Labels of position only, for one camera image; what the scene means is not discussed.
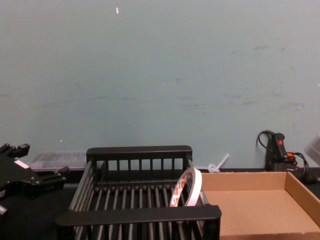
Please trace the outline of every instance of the open cardboard box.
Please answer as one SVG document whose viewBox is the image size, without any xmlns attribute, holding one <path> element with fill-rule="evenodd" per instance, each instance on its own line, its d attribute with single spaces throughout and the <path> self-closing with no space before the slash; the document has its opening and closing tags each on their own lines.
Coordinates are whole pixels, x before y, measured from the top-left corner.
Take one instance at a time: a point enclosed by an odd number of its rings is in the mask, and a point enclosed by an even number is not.
<svg viewBox="0 0 320 240">
<path fill-rule="evenodd" d="M 320 240 L 320 200 L 291 173 L 203 173 L 221 240 Z"/>
</svg>

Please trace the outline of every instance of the painted wall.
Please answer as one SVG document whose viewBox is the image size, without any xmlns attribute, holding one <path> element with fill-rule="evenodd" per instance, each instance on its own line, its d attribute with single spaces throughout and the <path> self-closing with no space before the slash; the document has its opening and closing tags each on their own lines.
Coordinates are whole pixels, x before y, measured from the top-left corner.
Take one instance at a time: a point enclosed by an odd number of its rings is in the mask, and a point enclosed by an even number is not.
<svg viewBox="0 0 320 240">
<path fill-rule="evenodd" d="M 2 0 L 0 143 L 40 152 L 190 145 L 260 168 L 258 132 L 320 131 L 320 4 Z"/>
</svg>

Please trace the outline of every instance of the black clamp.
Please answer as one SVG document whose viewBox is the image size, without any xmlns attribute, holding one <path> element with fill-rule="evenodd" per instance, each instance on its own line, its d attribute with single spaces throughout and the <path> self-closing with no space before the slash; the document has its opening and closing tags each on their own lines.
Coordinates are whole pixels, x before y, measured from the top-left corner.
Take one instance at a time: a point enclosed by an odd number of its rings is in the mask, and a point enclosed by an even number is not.
<svg viewBox="0 0 320 240">
<path fill-rule="evenodd" d="M 29 144 L 18 147 L 5 144 L 0 147 L 0 200 L 8 196 L 22 193 L 36 197 L 51 189 L 62 189 L 70 171 L 68 167 L 61 168 L 58 173 L 39 176 L 27 164 L 15 158 L 28 155 Z M 0 206 L 0 216 L 7 213 Z"/>
</svg>

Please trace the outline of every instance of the white sticker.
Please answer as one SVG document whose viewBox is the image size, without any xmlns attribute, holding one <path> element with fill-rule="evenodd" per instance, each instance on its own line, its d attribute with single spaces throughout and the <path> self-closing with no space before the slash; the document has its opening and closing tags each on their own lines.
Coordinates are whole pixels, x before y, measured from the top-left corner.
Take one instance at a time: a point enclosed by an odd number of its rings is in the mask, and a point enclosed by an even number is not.
<svg viewBox="0 0 320 240">
<path fill-rule="evenodd" d="M 2 198 L 6 194 L 6 190 L 0 191 L 0 198 Z"/>
<path fill-rule="evenodd" d="M 16 164 L 18 164 L 20 167 L 23 167 L 24 169 L 29 168 L 29 166 L 27 164 L 25 164 L 24 162 L 20 161 L 20 160 L 16 160 L 14 161 Z"/>
</svg>

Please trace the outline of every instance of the white tape roll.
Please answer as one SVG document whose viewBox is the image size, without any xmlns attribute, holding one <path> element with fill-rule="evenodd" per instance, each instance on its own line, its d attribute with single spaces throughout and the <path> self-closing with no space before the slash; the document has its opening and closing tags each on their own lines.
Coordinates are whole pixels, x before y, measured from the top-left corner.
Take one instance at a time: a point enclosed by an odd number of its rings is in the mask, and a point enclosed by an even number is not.
<svg viewBox="0 0 320 240">
<path fill-rule="evenodd" d="M 178 207 L 181 192 L 190 178 L 192 178 L 192 186 L 189 193 L 189 197 L 186 200 L 184 205 L 185 206 L 196 205 L 201 192 L 202 175 L 198 169 L 190 167 L 184 171 L 184 173 L 181 175 L 180 179 L 176 183 L 170 199 L 170 205 L 169 205 L 170 207 Z"/>
</svg>

